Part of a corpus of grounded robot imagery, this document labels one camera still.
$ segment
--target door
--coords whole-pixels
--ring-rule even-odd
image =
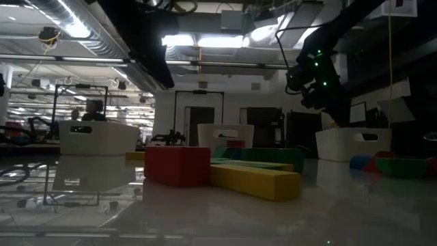
[[[186,146],[199,145],[197,125],[213,124],[214,113],[213,107],[185,107],[184,134]]]

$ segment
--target white plastic basket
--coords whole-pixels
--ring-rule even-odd
[[[213,153],[217,147],[226,147],[228,141],[244,141],[245,148],[252,148],[253,125],[198,124],[199,147]]]
[[[139,129],[114,122],[59,122],[61,154],[115,156],[134,152]]]
[[[377,135],[377,140],[365,141],[363,134]],[[372,128],[332,128],[315,134],[320,159],[350,161],[354,155],[374,155],[390,151],[391,130]]]
[[[135,167],[122,156],[61,156],[53,181],[58,191],[108,191],[134,182]]]

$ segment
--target metal frame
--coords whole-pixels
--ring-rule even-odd
[[[100,192],[96,192],[96,203],[95,204],[81,204],[78,202],[66,202],[63,204],[60,204],[49,192],[48,192],[48,175],[49,175],[49,171],[50,171],[50,167],[49,165],[46,166],[46,179],[44,181],[44,195],[43,195],[43,200],[42,200],[42,205],[43,206],[67,206],[67,207],[78,207],[78,206],[99,206],[100,205]],[[47,202],[47,196],[49,196],[52,201],[54,201],[55,203],[48,203]]]
[[[112,58],[90,58],[90,57],[62,57],[55,55],[15,55],[0,54],[0,59],[11,59],[16,61],[43,61],[43,62],[68,62],[69,64],[102,64],[103,66],[120,66],[126,64],[135,64],[134,59],[112,59]],[[256,68],[256,69],[273,69],[287,70],[283,64],[261,64],[232,61],[182,61],[167,60],[168,66],[218,66],[227,68]]]
[[[57,104],[57,98],[58,96],[62,96],[62,94],[68,90],[68,88],[75,86],[76,88],[84,88],[78,85],[56,85],[55,86],[55,99],[53,101],[53,112],[52,112],[52,128],[55,125],[55,116],[56,116],[56,104]],[[103,106],[103,115],[106,116],[107,114],[107,101],[108,101],[108,87],[107,86],[101,86],[101,85],[86,85],[87,87],[91,88],[94,87],[98,90],[98,88],[103,88],[104,89],[104,106]],[[57,90],[60,87],[64,87],[64,90],[61,92],[61,94],[58,95]]]
[[[209,92],[202,91],[204,94],[198,93],[198,95],[206,95],[206,94],[220,94],[221,95],[221,124],[223,124],[223,113],[225,111],[225,93],[224,92]],[[196,91],[185,91],[185,90],[177,90],[175,91],[175,106],[173,109],[173,130],[176,131],[176,107],[178,105],[178,94],[179,93],[192,93],[197,95]]]

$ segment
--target ceiling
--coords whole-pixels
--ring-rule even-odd
[[[96,25],[92,27],[97,27],[98,35],[101,37],[106,37],[106,39],[111,39],[114,41],[116,48],[120,50],[117,57],[111,58],[127,58],[129,52],[128,47],[124,44],[123,40],[118,36],[117,31],[114,26],[112,26],[110,20],[107,18],[106,14],[102,11],[102,8],[97,4],[93,3],[91,5],[85,4],[83,0],[78,1],[82,4],[86,10],[86,20],[87,22],[96,21]],[[268,6],[278,7],[275,10],[277,16],[283,15],[284,13],[291,12],[290,24],[299,26],[303,20],[309,22],[306,25],[320,24],[332,20],[341,11],[341,0],[326,0],[322,8],[318,9],[316,12],[311,12],[309,9],[307,12],[303,11],[302,6],[299,5],[300,1],[291,1],[291,3],[286,3],[279,1],[243,1],[234,0],[227,1],[231,4],[232,8],[235,10],[243,10],[245,13],[250,15],[256,15],[260,10]],[[315,3],[315,1],[306,1],[305,3]],[[48,49],[47,45],[42,44],[37,38],[37,34],[42,30],[43,27],[56,27],[58,26],[51,21],[44,12],[38,11],[35,8],[26,7],[15,7],[11,5],[10,0],[0,0],[0,53],[5,54],[24,54],[24,55],[54,55],[62,57],[96,57],[96,55],[89,49],[85,48],[83,39],[72,38],[66,32],[62,33],[59,41],[56,43],[55,48]],[[229,7],[223,3],[214,3],[208,0],[202,0],[199,3],[199,9],[193,14],[193,18],[190,21],[181,21],[182,29],[189,29],[195,27],[206,28],[208,31],[208,26],[216,25],[217,23],[197,23],[196,14],[203,18],[205,15],[209,16],[211,21],[221,19],[221,11],[228,10]],[[361,30],[365,31],[351,31],[345,38],[339,43],[340,51],[355,52],[357,49],[363,47],[363,43],[371,44],[383,39],[383,35],[373,35],[370,37],[372,42],[358,42],[359,40],[364,40],[369,38],[370,34],[367,30],[372,30],[373,27],[380,27],[385,23],[385,20],[374,20],[372,22],[367,22],[363,25]],[[396,26],[401,28],[405,25],[405,20],[403,22],[395,23]],[[193,35],[198,41],[199,37],[204,33],[193,32]],[[283,41],[285,47],[285,56],[287,60],[293,64],[294,60],[298,56],[300,50],[294,49],[294,45],[301,42],[302,36],[308,35],[309,33],[305,30],[291,31],[287,35],[284,34],[285,40]],[[196,46],[175,46],[177,56],[183,59],[202,61],[214,61],[214,62],[248,62],[255,64],[283,64],[283,58],[281,56],[280,50],[277,44],[273,43],[251,43],[250,47],[244,48],[199,48]],[[156,82],[154,82],[149,76],[140,74],[140,77],[131,77],[128,75],[128,80],[126,81],[126,90],[121,91],[117,89],[117,82],[115,81],[125,81],[124,78],[126,72],[123,73],[124,68],[113,68],[105,64],[90,64],[90,63],[80,63],[80,62],[48,62],[48,61],[25,61],[25,60],[0,60],[5,64],[11,64],[14,68],[14,76],[12,82],[12,99],[14,103],[46,103],[47,105],[52,103],[53,95],[45,95],[44,93],[53,93],[50,88],[36,88],[31,85],[33,79],[47,78],[51,80],[51,83],[64,84],[71,82],[73,85],[76,83],[89,83],[92,85],[104,85],[109,87],[110,99],[108,100],[108,105],[111,106],[141,106],[144,107],[143,111],[133,112],[133,113],[144,113],[149,120],[153,120],[153,116],[150,112],[154,111],[154,99],[147,97],[146,103],[140,103],[139,99],[142,96],[141,93],[145,89],[142,87],[142,91],[136,86],[138,82],[148,80],[150,81],[150,87],[147,91],[154,93],[156,90],[161,90]],[[237,93],[242,93],[245,90],[251,92],[251,83],[257,82],[269,85],[271,81],[277,79],[276,70],[266,70],[266,69],[254,69],[254,68],[224,68],[224,67],[193,67],[193,66],[171,66],[171,72],[173,74],[173,79],[175,81],[176,89],[183,90],[186,88],[197,88],[197,81],[204,80],[211,82],[212,85],[218,86],[223,84],[227,86],[227,90],[235,91]],[[29,100],[26,93],[38,94],[35,100]],[[99,92],[87,92],[86,94],[99,95]],[[68,109],[73,107],[78,107],[77,104],[84,104],[84,102],[75,100],[73,95],[60,99],[61,104],[72,104],[71,107],[65,106]],[[113,115],[116,115],[120,111],[119,108],[114,108]],[[47,109],[44,113],[50,114],[50,109]]]

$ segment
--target ceiling light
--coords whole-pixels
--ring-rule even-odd
[[[13,8],[19,8],[19,5],[14,4],[0,4],[1,7],[13,7]]]
[[[114,69],[114,71],[116,71],[116,72],[117,72],[121,77],[123,77],[123,78],[125,78],[125,79],[128,78],[128,75],[126,75],[126,74],[123,73],[123,72],[120,72],[117,68],[112,67],[112,69]]]
[[[243,47],[249,47],[249,45],[251,45],[251,41],[249,40],[248,37],[245,37],[242,43]]]
[[[193,46],[194,40],[190,34],[167,35],[163,39],[163,45],[167,46]]]
[[[87,57],[64,57],[66,62],[124,62],[123,59],[117,58],[87,58]]]
[[[252,31],[251,38],[259,42],[263,40],[264,38],[270,37],[273,35],[273,32],[275,31],[277,25],[268,25],[265,27],[260,27]]]
[[[212,47],[212,48],[241,48],[242,43],[243,43],[243,36],[236,36],[236,37],[215,36],[215,37],[200,39],[198,45],[200,47]]]
[[[300,37],[299,41],[293,46],[293,49],[302,49],[305,39],[310,36],[318,27],[308,28]]]
[[[74,98],[79,99],[79,100],[88,100],[86,97],[84,96],[74,96]]]

